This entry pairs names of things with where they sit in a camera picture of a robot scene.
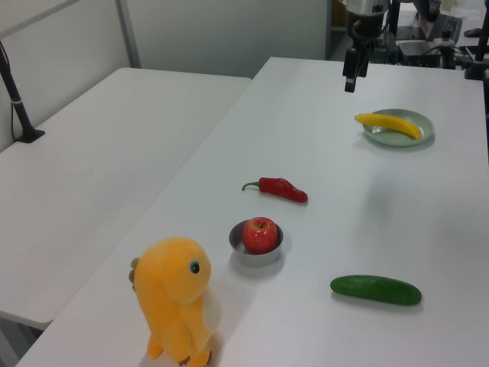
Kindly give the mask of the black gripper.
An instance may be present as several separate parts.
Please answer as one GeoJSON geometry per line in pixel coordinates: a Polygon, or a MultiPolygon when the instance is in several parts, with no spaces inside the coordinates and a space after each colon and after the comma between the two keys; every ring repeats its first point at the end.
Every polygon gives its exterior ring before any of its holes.
{"type": "Polygon", "coordinates": [[[382,33],[384,15],[359,15],[348,13],[346,34],[352,40],[351,49],[346,50],[342,75],[345,91],[353,93],[356,78],[366,77],[370,60],[370,42],[382,33]]]}

